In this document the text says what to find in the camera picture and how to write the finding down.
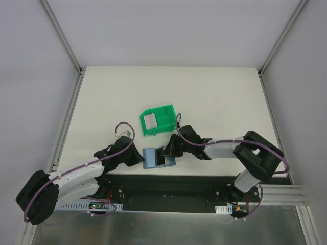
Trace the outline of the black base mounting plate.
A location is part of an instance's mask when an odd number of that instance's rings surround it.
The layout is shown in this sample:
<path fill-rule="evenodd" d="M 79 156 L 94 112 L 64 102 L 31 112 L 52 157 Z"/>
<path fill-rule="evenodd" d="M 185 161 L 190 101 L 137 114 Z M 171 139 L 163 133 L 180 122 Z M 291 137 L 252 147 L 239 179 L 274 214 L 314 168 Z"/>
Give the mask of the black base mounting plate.
<path fill-rule="evenodd" d="M 214 213 L 230 200 L 234 176 L 106 174 L 97 177 L 96 199 L 121 204 L 124 211 Z"/>

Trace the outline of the right aluminium frame post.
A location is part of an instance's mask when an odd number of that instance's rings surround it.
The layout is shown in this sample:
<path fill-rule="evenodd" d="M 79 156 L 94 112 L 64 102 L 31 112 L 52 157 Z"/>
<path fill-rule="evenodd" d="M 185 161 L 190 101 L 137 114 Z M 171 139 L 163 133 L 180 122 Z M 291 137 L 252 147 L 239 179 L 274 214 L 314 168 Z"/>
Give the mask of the right aluminium frame post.
<path fill-rule="evenodd" d="M 305 7 L 308 5 L 310 1 L 309 0 L 300 0 L 295 9 L 293 10 L 292 14 L 288 18 L 285 26 L 283 27 L 281 33 L 279 34 L 277 40 L 275 41 L 272 49 L 270 50 L 267 58 L 265 59 L 263 65 L 260 69 L 258 69 L 259 77 L 262 77 L 265 71 L 267 70 L 269 64 L 273 60 L 273 58 L 276 56 L 278 50 L 282 47 L 284 41 L 288 37 L 290 31 L 292 30 L 293 26 L 299 19 L 300 15 L 304 11 Z"/>

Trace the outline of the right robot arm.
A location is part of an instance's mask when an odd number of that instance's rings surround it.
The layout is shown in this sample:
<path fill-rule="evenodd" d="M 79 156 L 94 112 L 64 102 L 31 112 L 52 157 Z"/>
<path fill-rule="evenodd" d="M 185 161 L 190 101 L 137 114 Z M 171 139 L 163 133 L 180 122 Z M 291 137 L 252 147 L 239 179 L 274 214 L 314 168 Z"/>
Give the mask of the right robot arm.
<path fill-rule="evenodd" d="M 215 140 L 200 137 L 191 125 L 178 128 L 167 146 L 156 151 L 159 157 L 179 158 L 184 153 L 190 153 L 199 160 L 230 158 L 242 163 L 245 169 L 231 185 L 220 191 L 221 198 L 231 204 L 246 198 L 255 185 L 269 181 L 284 157 L 280 149 L 255 131 L 248 131 L 236 139 Z"/>

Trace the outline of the left aluminium frame post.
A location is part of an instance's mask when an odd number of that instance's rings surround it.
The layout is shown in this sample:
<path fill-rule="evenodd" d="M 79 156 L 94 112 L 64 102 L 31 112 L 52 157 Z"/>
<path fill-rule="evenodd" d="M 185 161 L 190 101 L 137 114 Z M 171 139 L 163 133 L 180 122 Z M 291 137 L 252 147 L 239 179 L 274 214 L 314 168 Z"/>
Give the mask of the left aluminium frame post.
<path fill-rule="evenodd" d="M 83 67 L 78 62 L 77 57 L 74 54 L 74 51 L 73 51 L 71 45 L 69 44 L 69 41 L 67 40 L 67 38 L 60 26 L 60 23 L 59 23 L 57 17 L 55 16 L 54 11 L 52 10 L 50 3 L 47 0 L 39 0 L 38 2 L 40 3 L 43 11 L 45 12 L 59 42 L 61 43 L 65 53 L 67 54 L 70 62 L 73 65 L 74 69 L 76 70 L 76 72 L 79 75 L 83 74 Z"/>

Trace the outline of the green plastic bin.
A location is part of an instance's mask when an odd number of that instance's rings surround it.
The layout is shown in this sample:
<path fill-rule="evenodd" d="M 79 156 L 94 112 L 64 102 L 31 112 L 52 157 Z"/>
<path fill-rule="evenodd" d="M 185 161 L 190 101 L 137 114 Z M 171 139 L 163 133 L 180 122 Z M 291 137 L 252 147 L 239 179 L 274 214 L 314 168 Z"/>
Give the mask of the green plastic bin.
<path fill-rule="evenodd" d="M 172 104 L 146 109 L 139 118 L 144 136 L 155 136 L 175 130 L 176 113 Z"/>

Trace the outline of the aluminium frame post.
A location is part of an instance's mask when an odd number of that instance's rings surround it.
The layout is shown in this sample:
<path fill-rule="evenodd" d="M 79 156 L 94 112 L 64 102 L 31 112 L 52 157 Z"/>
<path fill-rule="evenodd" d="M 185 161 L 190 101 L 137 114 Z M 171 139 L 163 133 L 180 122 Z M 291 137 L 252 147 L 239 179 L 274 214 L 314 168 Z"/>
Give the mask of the aluminium frame post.
<path fill-rule="evenodd" d="M 52 10 L 50 3 L 47 0 L 39 0 L 38 2 L 40 3 L 43 11 L 45 12 L 59 42 L 61 43 L 65 53 L 67 54 L 70 62 L 73 65 L 74 69 L 76 70 L 76 72 L 79 75 L 83 74 L 83 67 L 78 62 L 77 57 L 74 54 L 74 51 L 73 51 L 71 45 L 69 44 L 69 41 L 67 40 L 67 38 L 60 26 L 60 23 L 59 23 L 57 17 L 55 16 L 54 11 Z"/>
<path fill-rule="evenodd" d="M 267 58 L 265 59 L 263 65 L 260 69 L 258 69 L 259 77 L 262 77 L 265 71 L 267 70 L 269 64 L 273 60 L 273 58 L 276 56 L 278 50 L 282 47 L 284 41 L 288 37 L 290 31 L 292 30 L 293 26 L 299 19 L 300 15 L 304 11 L 305 7 L 308 5 L 310 1 L 309 0 L 300 0 L 295 9 L 293 10 L 292 14 L 288 18 L 285 26 L 283 27 L 281 33 L 279 34 L 277 40 L 275 41 L 272 49 L 270 50 Z"/>

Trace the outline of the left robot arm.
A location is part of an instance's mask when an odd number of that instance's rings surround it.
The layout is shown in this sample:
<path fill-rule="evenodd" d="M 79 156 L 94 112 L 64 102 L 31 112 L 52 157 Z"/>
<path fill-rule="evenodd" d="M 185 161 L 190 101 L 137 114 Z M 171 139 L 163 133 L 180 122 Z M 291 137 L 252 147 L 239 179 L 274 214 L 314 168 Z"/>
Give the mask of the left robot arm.
<path fill-rule="evenodd" d="M 76 167 L 51 173 L 36 171 L 17 195 L 16 202 L 24 212 L 24 221 L 38 225 L 62 205 L 79 198 L 107 198 L 110 187 L 105 175 L 119 164 L 131 167 L 141 162 L 144 158 L 132 139 L 121 136 Z"/>

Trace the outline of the blue leather card holder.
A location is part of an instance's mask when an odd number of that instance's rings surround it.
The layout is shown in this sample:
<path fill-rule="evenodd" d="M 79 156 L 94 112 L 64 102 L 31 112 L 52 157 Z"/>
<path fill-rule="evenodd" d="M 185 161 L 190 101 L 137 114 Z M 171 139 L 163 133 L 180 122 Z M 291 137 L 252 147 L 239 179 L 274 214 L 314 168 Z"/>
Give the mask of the blue leather card holder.
<path fill-rule="evenodd" d="M 165 157 L 165 164 L 156 164 L 155 163 L 155 150 L 157 148 L 146 148 L 143 149 L 143 169 L 155 169 L 163 167 L 171 167 L 176 165 L 176 160 L 174 157 Z"/>

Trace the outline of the aluminium front rail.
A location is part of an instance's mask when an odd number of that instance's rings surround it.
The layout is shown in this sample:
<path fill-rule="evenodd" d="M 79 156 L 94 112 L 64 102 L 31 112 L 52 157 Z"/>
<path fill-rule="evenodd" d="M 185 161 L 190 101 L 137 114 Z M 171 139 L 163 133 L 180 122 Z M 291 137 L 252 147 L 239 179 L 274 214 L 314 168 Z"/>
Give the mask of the aluminium front rail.
<path fill-rule="evenodd" d="M 62 205 L 76 201 L 77 199 L 92 199 L 92 195 L 96 194 L 99 189 L 97 184 L 81 183 L 69 190 L 63 191 L 61 188 L 58 194 L 46 194 L 45 190 L 41 190 L 37 194 L 36 201 L 40 201 L 45 197 L 41 204 L 50 207 L 53 205 L 58 209 Z M 294 185 L 256 185 L 256 191 L 260 195 L 260 202 L 266 205 L 290 205 L 290 206 L 307 206 L 309 204 L 307 196 L 304 194 L 301 186 Z"/>

